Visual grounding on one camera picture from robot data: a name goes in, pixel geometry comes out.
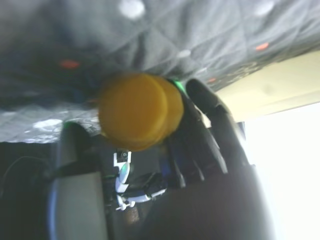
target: gray quilted blanket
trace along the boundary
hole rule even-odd
[[[217,91],[320,48],[318,0],[2,0],[0,142],[49,143],[63,121],[99,132],[94,100],[115,74]]]

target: wire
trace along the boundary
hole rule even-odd
[[[18,163],[20,160],[22,160],[24,158],[38,160],[40,163],[46,164],[47,167],[50,167],[49,163],[46,162],[45,158],[38,158],[38,157],[34,157],[34,156],[21,156],[21,157],[19,157],[13,163],[11,163],[11,165],[6,169],[6,171],[3,174],[2,181],[1,181],[1,184],[0,184],[0,199],[2,199],[2,197],[4,195],[4,192],[5,192],[5,183],[6,183],[6,178],[7,178],[8,173],[16,165],[16,163]]]

